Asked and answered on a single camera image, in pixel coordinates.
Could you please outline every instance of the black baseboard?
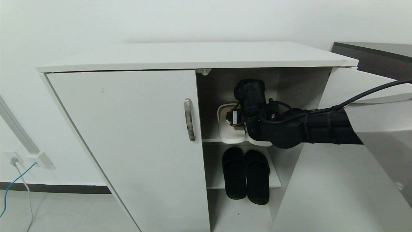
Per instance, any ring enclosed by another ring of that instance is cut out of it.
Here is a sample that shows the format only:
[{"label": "black baseboard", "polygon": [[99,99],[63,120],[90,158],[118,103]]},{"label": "black baseboard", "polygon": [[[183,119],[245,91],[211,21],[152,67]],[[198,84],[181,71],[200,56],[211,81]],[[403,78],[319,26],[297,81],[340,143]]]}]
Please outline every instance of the black baseboard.
[{"label": "black baseboard", "polygon": [[[0,182],[0,190],[6,190],[10,182]],[[81,194],[111,194],[107,186],[100,185],[38,185],[27,184],[30,192],[50,193],[81,193]],[[14,183],[10,190],[27,191],[24,184]]]}]

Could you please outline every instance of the pair of slippers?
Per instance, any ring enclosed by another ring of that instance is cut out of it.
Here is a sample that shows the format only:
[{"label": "pair of slippers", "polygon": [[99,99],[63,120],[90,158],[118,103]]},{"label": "pair of slippers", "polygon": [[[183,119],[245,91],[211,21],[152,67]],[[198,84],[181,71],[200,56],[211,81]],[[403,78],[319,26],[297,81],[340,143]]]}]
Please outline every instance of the pair of slippers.
[{"label": "pair of slippers", "polygon": [[248,195],[255,204],[265,205],[269,202],[270,169],[261,152],[249,150],[243,155],[240,148],[231,147],[223,154],[222,164],[226,195],[229,198],[238,200]]}]

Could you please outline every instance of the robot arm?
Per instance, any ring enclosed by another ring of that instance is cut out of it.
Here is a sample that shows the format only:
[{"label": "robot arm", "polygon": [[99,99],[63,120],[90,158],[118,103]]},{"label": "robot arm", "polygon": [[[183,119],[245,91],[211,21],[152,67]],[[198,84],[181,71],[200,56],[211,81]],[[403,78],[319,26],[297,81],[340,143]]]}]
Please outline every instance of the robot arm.
[{"label": "robot arm", "polygon": [[[398,80],[363,92],[342,104],[326,109],[305,110],[269,99],[266,103],[265,84],[261,80],[240,81],[234,96],[240,109],[236,110],[238,123],[246,126],[249,136],[257,141],[270,141],[278,148],[291,148],[301,142],[363,144],[354,132],[344,110],[348,104],[373,92],[404,83],[412,79]],[[281,113],[280,108],[287,108]]]}]

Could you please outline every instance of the floor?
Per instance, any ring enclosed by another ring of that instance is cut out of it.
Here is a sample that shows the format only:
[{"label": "floor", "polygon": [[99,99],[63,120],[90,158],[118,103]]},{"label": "floor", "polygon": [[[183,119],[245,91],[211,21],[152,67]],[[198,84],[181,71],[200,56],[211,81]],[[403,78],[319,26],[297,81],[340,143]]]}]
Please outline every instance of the floor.
[{"label": "floor", "polygon": [[[4,190],[0,191],[3,209]],[[30,232],[138,232],[111,194],[31,193],[35,220]],[[27,232],[27,192],[9,191],[1,232]]]}]

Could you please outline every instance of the door handle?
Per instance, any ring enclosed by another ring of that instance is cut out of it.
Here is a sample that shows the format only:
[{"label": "door handle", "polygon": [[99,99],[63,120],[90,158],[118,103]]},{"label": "door handle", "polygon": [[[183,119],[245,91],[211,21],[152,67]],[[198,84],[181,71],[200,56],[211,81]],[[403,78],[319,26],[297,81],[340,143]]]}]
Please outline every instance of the door handle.
[{"label": "door handle", "polygon": [[186,116],[186,126],[187,133],[189,134],[190,141],[194,142],[196,137],[194,136],[193,131],[193,121],[192,121],[192,101],[190,98],[185,99],[185,116]]}]

